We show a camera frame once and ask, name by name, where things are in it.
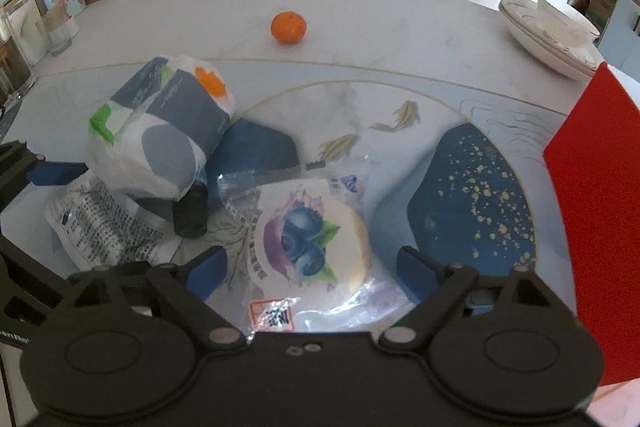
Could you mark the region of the glass jar with dark contents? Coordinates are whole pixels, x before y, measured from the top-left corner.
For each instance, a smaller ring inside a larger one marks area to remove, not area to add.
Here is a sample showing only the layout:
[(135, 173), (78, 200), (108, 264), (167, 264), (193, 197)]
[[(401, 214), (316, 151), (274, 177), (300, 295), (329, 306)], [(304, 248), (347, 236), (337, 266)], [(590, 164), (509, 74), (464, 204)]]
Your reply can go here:
[(1, 106), (7, 108), (28, 92), (36, 77), (24, 57), (4, 9), (1, 9), (0, 26)]

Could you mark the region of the red cardboard box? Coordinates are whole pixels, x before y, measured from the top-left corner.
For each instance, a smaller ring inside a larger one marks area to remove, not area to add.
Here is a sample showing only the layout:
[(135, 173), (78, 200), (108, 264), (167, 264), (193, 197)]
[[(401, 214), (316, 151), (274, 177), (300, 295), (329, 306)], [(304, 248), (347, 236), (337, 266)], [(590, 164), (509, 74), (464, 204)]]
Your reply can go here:
[(639, 83), (601, 64), (544, 149), (602, 383), (639, 376)]

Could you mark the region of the printed text white packet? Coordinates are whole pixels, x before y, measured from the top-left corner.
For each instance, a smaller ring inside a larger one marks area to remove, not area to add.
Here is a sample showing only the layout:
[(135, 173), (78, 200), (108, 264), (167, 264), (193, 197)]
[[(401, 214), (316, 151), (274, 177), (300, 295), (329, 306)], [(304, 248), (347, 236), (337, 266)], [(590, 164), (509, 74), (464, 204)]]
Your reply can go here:
[(82, 271), (102, 265), (170, 261), (181, 244), (174, 226), (88, 171), (50, 200), (44, 217)]

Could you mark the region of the blueberry pastry clear packet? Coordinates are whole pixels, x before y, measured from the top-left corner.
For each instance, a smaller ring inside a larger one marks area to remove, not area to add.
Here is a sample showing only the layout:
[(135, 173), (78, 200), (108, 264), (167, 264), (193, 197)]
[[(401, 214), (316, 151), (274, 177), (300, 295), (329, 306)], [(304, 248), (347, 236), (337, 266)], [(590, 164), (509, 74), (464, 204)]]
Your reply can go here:
[(208, 303), (249, 336), (378, 335), (408, 311), (364, 221), (370, 170), (356, 159), (219, 176), (241, 242), (230, 246), (228, 274)]

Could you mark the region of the stacked white plates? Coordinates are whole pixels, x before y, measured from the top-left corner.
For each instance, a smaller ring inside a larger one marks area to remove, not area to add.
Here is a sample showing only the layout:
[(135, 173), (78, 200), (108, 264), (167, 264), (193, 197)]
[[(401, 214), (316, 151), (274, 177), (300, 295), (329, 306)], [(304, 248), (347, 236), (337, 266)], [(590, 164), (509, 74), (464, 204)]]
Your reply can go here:
[(529, 54), (564, 77), (588, 81), (603, 62), (603, 57), (589, 37), (579, 46), (568, 46), (550, 34), (540, 19), (541, 12), (533, 0), (500, 0), (499, 11), (511, 36)]

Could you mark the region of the white blue green snack bag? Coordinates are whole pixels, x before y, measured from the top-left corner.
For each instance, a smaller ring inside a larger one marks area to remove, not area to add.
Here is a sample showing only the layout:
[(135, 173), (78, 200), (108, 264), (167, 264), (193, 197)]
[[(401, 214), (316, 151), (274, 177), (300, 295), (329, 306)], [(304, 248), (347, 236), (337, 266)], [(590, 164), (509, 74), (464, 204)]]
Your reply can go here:
[(86, 164), (111, 191), (178, 200), (234, 112), (234, 96), (212, 63), (154, 57), (89, 118)]

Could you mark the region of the small drinking glass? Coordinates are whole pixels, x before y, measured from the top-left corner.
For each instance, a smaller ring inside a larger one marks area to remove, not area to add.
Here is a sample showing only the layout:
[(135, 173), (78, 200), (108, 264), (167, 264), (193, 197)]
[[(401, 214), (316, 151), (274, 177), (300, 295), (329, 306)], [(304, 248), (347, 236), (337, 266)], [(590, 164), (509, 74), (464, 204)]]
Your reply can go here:
[(50, 42), (50, 54), (58, 56), (72, 45), (72, 37), (67, 28), (67, 14), (62, 6), (56, 6), (43, 15), (42, 22)]

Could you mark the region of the small dark bottle blue label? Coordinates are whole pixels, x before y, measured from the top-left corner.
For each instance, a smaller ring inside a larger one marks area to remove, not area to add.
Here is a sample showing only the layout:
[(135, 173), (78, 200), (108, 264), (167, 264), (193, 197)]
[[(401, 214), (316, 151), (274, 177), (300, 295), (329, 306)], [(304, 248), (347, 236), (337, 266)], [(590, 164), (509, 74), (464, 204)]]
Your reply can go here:
[(194, 182), (182, 199), (171, 206), (174, 231), (183, 239), (198, 239), (207, 231), (208, 188)]

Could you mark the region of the orange tangerine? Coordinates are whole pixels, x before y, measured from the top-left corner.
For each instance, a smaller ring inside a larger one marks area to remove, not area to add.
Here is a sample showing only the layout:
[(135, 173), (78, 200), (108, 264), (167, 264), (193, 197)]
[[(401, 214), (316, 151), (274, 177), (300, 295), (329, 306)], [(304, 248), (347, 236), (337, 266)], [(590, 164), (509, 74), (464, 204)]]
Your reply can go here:
[(278, 43), (294, 44), (302, 41), (305, 37), (307, 23), (306, 20), (296, 12), (281, 12), (273, 17), (270, 31)]

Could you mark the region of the white bowl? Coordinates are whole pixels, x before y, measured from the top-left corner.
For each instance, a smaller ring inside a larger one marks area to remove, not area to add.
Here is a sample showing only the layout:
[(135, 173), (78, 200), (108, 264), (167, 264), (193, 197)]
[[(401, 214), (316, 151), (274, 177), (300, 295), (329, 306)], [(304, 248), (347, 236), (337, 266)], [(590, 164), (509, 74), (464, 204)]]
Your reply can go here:
[(600, 37), (599, 29), (563, 0), (537, 0), (537, 20), (556, 42), (582, 48)]

